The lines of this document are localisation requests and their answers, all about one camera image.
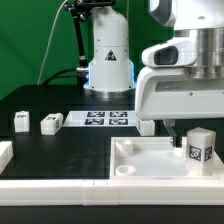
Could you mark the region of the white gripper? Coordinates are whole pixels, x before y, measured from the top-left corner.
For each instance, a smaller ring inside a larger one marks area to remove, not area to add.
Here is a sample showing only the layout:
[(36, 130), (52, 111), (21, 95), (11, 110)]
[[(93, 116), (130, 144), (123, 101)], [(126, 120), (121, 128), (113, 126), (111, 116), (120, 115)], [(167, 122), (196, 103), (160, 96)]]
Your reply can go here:
[(174, 120), (224, 117), (224, 65), (201, 64), (206, 54), (195, 39), (172, 39), (142, 52), (135, 113), (141, 120), (164, 120), (174, 146)]

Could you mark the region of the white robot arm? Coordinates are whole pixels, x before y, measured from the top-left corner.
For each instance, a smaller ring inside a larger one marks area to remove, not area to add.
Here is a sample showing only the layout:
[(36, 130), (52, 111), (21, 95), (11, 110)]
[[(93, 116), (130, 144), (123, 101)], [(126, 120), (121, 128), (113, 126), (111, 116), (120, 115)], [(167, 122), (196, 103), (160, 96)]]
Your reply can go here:
[(135, 90), (142, 121), (224, 117), (224, 0), (137, 0), (146, 22), (133, 13), (131, 49), (144, 67), (133, 79), (123, 32), (112, 10), (93, 10), (94, 57), (86, 91)]

